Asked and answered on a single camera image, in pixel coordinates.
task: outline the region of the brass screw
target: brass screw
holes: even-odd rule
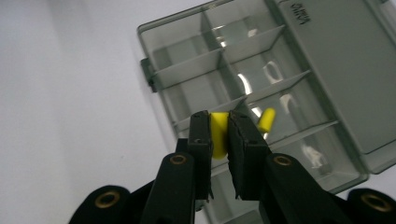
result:
[[[277,156],[274,158],[274,162],[279,165],[289,166],[292,164],[291,160],[285,156]]]
[[[361,195],[361,200],[372,207],[373,209],[379,211],[379,212],[390,212],[393,207],[385,201],[384,199],[372,194],[372,193],[365,193]]]
[[[95,200],[95,205],[98,208],[108,208],[116,204],[119,200],[120,194],[115,190],[111,190],[97,197]]]
[[[176,155],[176,156],[171,157],[171,162],[174,165],[181,165],[183,163],[186,163],[186,161],[187,161],[187,158],[182,155]]]

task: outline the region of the yellow foam earplug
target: yellow foam earplug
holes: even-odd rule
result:
[[[276,116],[276,111],[272,107],[268,107],[259,119],[259,130],[262,133],[271,132],[272,125]]]
[[[227,155],[228,113],[216,112],[210,114],[210,131],[212,133],[212,158],[221,160]]]

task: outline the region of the clear plastic organizer box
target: clear plastic organizer box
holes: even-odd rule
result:
[[[266,141],[339,192],[367,178],[356,148],[286,24],[262,0],[214,1],[138,29],[145,75],[163,100],[176,137],[190,115],[240,111],[257,122],[272,107]],[[213,160],[213,223],[260,222],[258,203],[234,199],[227,159]]]

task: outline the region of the white surface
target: white surface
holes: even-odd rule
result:
[[[175,142],[135,29],[204,2],[0,2],[0,223],[66,223],[93,190],[155,178]]]

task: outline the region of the metal bolt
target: metal bolt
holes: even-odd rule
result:
[[[181,165],[181,164],[185,163],[186,161],[187,161],[187,158],[182,155],[176,155],[176,156],[171,157],[171,162],[174,165]]]
[[[361,195],[361,200],[372,207],[373,209],[379,211],[379,212],[390,212],[393,207],[385,201],[384,199],[372,194],[372,193],[365,193]]]
[[[285,156],[277,156],[274,158],[274,162],[276,162],[279,165],[283,166],[290,166],[292,164],[292,161]]]
[[[97,197],[95,200],[95,205],[98,208],[108,208],[116,204],[119,200],[120,194],[115,190],[111,190]]]

